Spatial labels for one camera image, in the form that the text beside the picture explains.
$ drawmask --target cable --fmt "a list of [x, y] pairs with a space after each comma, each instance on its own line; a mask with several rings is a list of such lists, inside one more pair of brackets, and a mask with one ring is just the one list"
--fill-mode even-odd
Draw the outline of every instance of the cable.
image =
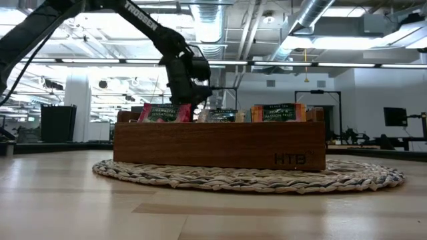
[[0, 107], [3, 106], [3, 104], [5, 104], [7, 102], [7, 100], [9, 100], [9, 98], [11, 97], [12, 93], [14, 92], [16, 86], [18, 86], [19, 81], [21, 80], [22, 76], [24, 75], [25, 71], [27, 70], [29, 64], [32, 62], [34, 57], [38, 54], [38, 52], [44, 46], [44, 44], [47, 42], [47, 40], [49, 40], [49, 38], [51, 38], [51, 36], [53, 35], [54, 32], [55, 32], [55, 30], [52, 30], [52, 32], [50, 32], [50, 34], [48, 34], [48, 36], [46, 36], [46, 38], [34, 50], [33, 54], [30, 56], [30, 58], [28, 59], [28, 61], [25, 64], [24, 68], [22, 68], [21, 72], [19, 73], [18, 77], [16, 78], [14, 84], [12, 85], [11, 90], [7, 93], [6, 97], [0, 102]]
[[[403, 131], [405, 131], [409, 137], [412, 137], [411, 134], [409, 134], [409, 132], [406, 130], [406, 127], [403, 127]], [[412, 150], [414, 150], [414, 142], [413, 141], [411, 141], [411, 148], [412, 148]]]
[[154, 98], [154, 95], [155, 95], [155, 90], [157, 89], [157, 83], [159, 83], [159, 75], [157, 76], [157, 79], [155, 80], [153, 95], [151, 96], [151, 99], [149, 100], [150, 103], [153, 101], [153, 98]]
[[384, 16], [391, 22], [391, 23], [396, 23], [396, 24], [399, 24], [399, 23], [397, 23], [397, 22], [393, 22], [392, 20], [391, 20], [391, 18], [389, 18], [389, 16], [387, 16], [387, 15], [385, 15], [384, 14]]
[[347, 17], [348, 16], [350, 16], [350, 14], [354, 11], [354, 10], [356, 10], [358, 7], [360, 7], [361, 9], [363, 9], [363, 10], [365, 10], [365, 13], [368, 13], [368, 10], [366, 10], [366, 8], [364, 8], [363, 6], [361, 6], [361, 5], [357, 5], [357, 6], [355, 6], [348, 14], [347, 14]]

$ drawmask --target red tea packet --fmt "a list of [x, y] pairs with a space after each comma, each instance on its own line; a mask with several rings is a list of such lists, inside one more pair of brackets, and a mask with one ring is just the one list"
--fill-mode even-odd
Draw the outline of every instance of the red tea packet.
[[189, 122], [191, 105], [145, 103], [138, 123]]

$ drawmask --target white column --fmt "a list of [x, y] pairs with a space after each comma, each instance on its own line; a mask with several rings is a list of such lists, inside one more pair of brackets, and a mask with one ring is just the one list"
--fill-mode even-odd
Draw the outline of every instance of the white column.
[[87, 142], [91, 113], [91, 86], [84, 68], [70, 68], [65, 84], [65, 106], [76, 105], [74, 142]]
[[[420, 53], [420, 61], [421, 64], [427, 64], [427, 53]], [[427, 70], [422, 71], [422, 83], [421, 83], [421, 90], [420, 90], [420, 104], [423, 105], [423, 108], [421, 108], [421, 111], [427, 112], [427, 106], [424, 104], [427, 100], [425, 92], [427, 91]]]

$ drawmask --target pillar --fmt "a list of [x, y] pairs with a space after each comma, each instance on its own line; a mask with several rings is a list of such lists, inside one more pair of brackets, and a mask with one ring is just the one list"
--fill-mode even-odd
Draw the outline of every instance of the pillar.
[[70, 68], [65, 84], [64, 106], [77, 106], [73, 142], [89, 140], [91, 114], [91, 86], [89, 75], [84, 68]]

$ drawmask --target exposed pipe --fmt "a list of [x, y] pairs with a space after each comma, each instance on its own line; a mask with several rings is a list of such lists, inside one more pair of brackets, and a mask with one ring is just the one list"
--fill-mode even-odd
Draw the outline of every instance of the exposed pipe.
[[304, 0], [298, 12], [297, 22], [303, 27], [311, 27], [319, 20], [335, 0]]
[[[286, 34], [289, 34], [296, 29], [298, 30], [304, 27], [313, 27], [319, 18], [326, 12], [328, 7], [334, 3], [334, 1], [335, 0], [304, 0], [304, 2], [301, 4], [301, 9], [296, 13], [297, 17], [295, 21], [287, 23], [288, 26], [286, 26]], [[292, 49], [285, 49], [282, 47], [287, 36], [284, 37], [285, 38], [283, 39], [282, 44], [278, 46], [278, 48], [273, 52], [268, 60], [285, 61], [289, 57]], [[268, 67], [267, 72], [273, 73], [275, 69], [277, 68]]]
[[266, 6], [266, 4], [267, 4], [267, 0], [261, 0], [260, 6], [258, 7], [258, 14], [256, 16], [256, 20], [254, 22], [254, 25], [252, 26], [252, 29], [251, 29], [251, 32], [249, 35], [249, 39], [248, 39], [248, 44], [246, 45], [245, 52], [243, 54], [243, 60], [247, 59], [249, 56], [249, 52], [251, 50], [252, 43], [254, 42], [254, 39], [255, 39], [256, 30], [258, 28], [258, 25], [260, 24], [262, 13], [264, 12], [264, 7]]
[[[223, 5], [190, 5], [195, 21], [195, 37], [201, 43], [221, 43], [223, 41], [224, 20], [226, 7]], [[200, 45], [202, 53], [207, 59], [223, 59], [224, 46]], [[223, 69], [211, 69], [211, 86], [221, 86]], [[214, 91], [209, 98], [210, 107], [221, 107], [223, 91]]]
[[251, 0], [249, 2], [248, 14], [246, 15], [247, 18], [246, 18], [246, 22], [245, 22], [245, 25], [243, 28], [242, 37], [240, 38], [240, 44], [239, 44], [238, 55], [236, 57], [236, 60], [240, 60], [240, 57], [242, 56], [243, 47], [245, 45], [246, 37], [248, 36], [248, 32], [249, 32], [249, 27], [250, 27], [251, 22], [252, 22], [252, 15], [254, 14], [255, 1], [256, 0]]

